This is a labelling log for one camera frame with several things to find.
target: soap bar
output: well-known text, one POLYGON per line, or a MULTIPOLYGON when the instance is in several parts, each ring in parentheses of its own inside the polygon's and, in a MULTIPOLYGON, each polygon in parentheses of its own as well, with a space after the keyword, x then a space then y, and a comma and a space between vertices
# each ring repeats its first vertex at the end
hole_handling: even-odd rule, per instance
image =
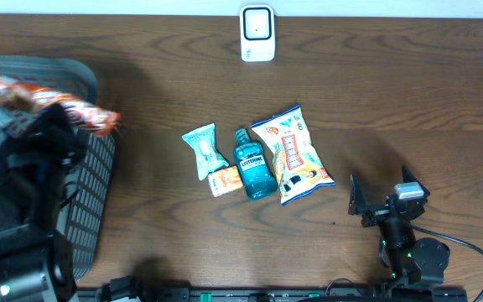
POLYGON ((219 197, 243 187, 242 179, 236 166, 209 174, 208 182, 210 183, 211 194, 214 197, 219 197))

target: wood grain surface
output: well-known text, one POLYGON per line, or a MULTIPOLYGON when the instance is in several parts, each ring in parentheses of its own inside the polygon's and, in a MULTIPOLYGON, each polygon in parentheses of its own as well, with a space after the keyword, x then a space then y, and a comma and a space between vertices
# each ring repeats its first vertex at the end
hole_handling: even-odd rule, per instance
MULTIPOLYGON (((0 54, 83 61, 100 104, 126 125, 96 264, 80 286, 129 273, 238 287, 388 277, 378 230, 347 215, 349 175, 383 202, 401 164, 432 191, 415 223, 483 247, 483 20, 277 18, 276 27, 275 60, 247 64, 237 18, 0 15, 0 54), (277 195, 248 202, 242 190, 213 198, 182 134, 215 122, 232 161, 235 130, 296 103, 336 187, 285 207, 277 195)), ((483 257, 448 244, 445 284, 472 300, 483 257)))

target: light blue wrapper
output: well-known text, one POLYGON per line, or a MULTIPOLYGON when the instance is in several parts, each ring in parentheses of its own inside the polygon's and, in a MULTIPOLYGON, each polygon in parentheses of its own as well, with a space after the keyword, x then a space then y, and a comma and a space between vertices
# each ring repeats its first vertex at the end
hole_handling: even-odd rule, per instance
POLYGON ((214 123, 186 133, 182 139, 195 151, 199 180, 205 179, 209 173, 215 172, 223 166, 228 167, 228 162, 216 149, 216 125, 214 123))

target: red logo on snack bag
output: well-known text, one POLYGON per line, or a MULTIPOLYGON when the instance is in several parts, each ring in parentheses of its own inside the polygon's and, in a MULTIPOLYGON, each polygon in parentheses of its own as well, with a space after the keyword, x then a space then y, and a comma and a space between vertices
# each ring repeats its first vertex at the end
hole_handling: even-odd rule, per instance
POLYGON ((298 168, 303 165, 303 160, 299 156, 298 145, 295 141, 295 134, 283 137, 284 152, 286 153, 286 165, 288 170, 298 168))
POLYGON ((322 174, 322 178, 329 178, 329 175, 327 174, 327 171, 325 171, 325 168, 319 168, 319 172, 322 174))

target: mouthwash bottle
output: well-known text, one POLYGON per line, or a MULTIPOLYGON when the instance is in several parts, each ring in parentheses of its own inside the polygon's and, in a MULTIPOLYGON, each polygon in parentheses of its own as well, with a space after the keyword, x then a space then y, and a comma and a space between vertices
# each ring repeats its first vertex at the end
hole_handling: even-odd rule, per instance
POLYGON ((277 190, 277 181, 267 168, 264 149, 258 142, 251 142, 245 128, 236 131, 238 147, 234 149, 234 160, 249 200, 270 196, 277 190))

